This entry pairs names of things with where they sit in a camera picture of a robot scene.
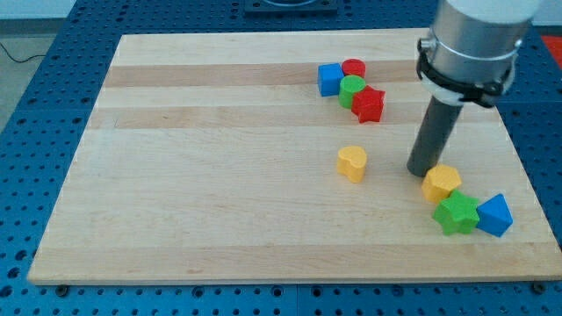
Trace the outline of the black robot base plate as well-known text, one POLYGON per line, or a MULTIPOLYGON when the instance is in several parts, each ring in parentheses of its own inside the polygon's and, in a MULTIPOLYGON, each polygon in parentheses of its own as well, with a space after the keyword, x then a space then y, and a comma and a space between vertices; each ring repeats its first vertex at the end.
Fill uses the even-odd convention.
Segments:
POLYGON ((339 0, 245 0, 246 13, 336 12, 339 0))

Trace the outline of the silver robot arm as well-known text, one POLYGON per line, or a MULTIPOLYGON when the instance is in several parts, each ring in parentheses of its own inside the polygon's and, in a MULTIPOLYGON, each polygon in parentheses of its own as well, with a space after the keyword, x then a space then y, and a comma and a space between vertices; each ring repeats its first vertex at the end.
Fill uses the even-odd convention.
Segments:
POLYGON ((418 40, 416 72, 437 101, 496 105, 515 80, 515 62, 540 0, 442 0, 418 40))

